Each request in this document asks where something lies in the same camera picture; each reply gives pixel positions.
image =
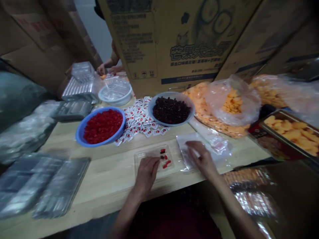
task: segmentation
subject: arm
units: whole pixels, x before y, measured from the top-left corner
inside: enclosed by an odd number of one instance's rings
[[[101,64],[96,72],[102,76],[102,75],[105,75],[106,74],[106,70],[105,68],[111,68],[113,66],[116,66],[117,63],[119,62],[119,58],[117,57],[116,53],[112,50],[112,53],[111,53],[111,58],[108,59],[105,63]]]
[[[157,157],[148,157],[141,160],[135,185],[112,227],[111,239],[126,237],[137,209],[153,186],[159,163],[160,160]]]
[[[242,228],[241,238],[263,239],[263,234],[259,231],[257,225],[249,218],[247,213],[242,209],[237,199],[234,197],[232,191],[227,186],[226,182],[219,175],[210,152],[199,141],[189,141],[186,143],[189,148],[195,164],[199,170],[206,176],[211,184],[216,188],[219,196],[227,208],[228,212],[233,218],[233,223],[236,228]],[[194,152],[196,150],[200,157],[198,158]]]

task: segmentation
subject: plastic bag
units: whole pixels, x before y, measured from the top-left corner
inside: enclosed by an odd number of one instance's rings
[[[211,110],[204,98],[209,84],[210,82],[202,82],[183,92],[183,94],[187,95],[195,105],[195,117],[198,119],[198,121],[207,125],[208,127],[215,129],[218,132],[224,133],[232,138],[241,138],[246,136],[247,129],[250,127],[250,124],[245,126],[228,125],[218,120],[211,113]]]
[[[292,114],[319,127],[318,82],[294,82],[286,75],[260,75],[253,78],[253,86],[260,94],[262,104],[277,108],[289,107]]]
[[[258,92],[235,75],[212,82],[205,100],[215,117],[234,126],[255,122],[261,107]]]
[[[49,99],[45,88],[29,79],[0,71],[0,132],[28,116]]]
[[[185,144],[187,141],[201,141],[205,145],[206,149],[211,153],[211,156],[215,163],[216,168],[222,168],[224,166],[231,167],[231,165],[227,161],[227,158],[232,155],[231,150],[229,148],[224,150],[222,154],[218,155],[214,152],[211,146],[203,138],[199,136],[198,133],[178,135],[176,136],[176,140],[178,142],[180,152],[182,153],[183,162],[185,165],[185,168],[181,170],[182,172],[191,172],[192,170],[197,168],[193,159],[191,158],[188,147]]]
[[[193,118],[189,122],[190,126],[205,139],[217,155],[221,155],[225,150],[231,147],[228,140],[218,135],[218,132],[212,128],[205,127],[197,119]]]
[[[12,163],[22,154],[34,152],[46,141],[56,124],[50,115],[58,104],[53,100],[42,103],[32,114],[0,134],[2,164]]]
[[[277,108],[287,107],[287,104],[281,97],[278,83],[280,78],[276,75],[259,75],[255,76],[250,83],[250,86],[254,87],[261,98],[262,105],[270,104]]]

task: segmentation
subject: cartoon illustration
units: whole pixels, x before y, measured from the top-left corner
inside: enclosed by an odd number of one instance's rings
[[[176,45],[185,46],[188,45],[188,32],[184,34],[179,33],[176,38]]]
[[[193,43],[211,45],[229,28],[235,7],[220,9],[220,0],[204,0],[192,30]]]

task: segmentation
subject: dark dried fruit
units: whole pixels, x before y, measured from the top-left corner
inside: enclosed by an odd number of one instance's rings
[[[158,97],[153,107],[154,117],[167,124],[183,123],[189,116],[190,107],[184,101]]]

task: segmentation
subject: stacked plastic tray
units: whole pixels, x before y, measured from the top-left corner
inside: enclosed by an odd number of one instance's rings
[[[77,82],[83,83],[95,79],[95,71],[90,62],[74,63],[72,65],[72,75]]]
[[[65,215],[89,163],[43,153],[20,157],[0,177],[0,219],[24,214],[37,202],[35,219]],[[48,195],[54,197],[48,201]]]
[[[91,104],[101,102],[99,99],[99,91],[103,87],[101,79],[94,79],[87,82],[78,82],[74,77],[71,77],[66,86],[62,99],[65,101],[88,101]]]
[[[51,117],[61,122],[82,120],[91,112],[92,107],[88,101],[62,101]]]

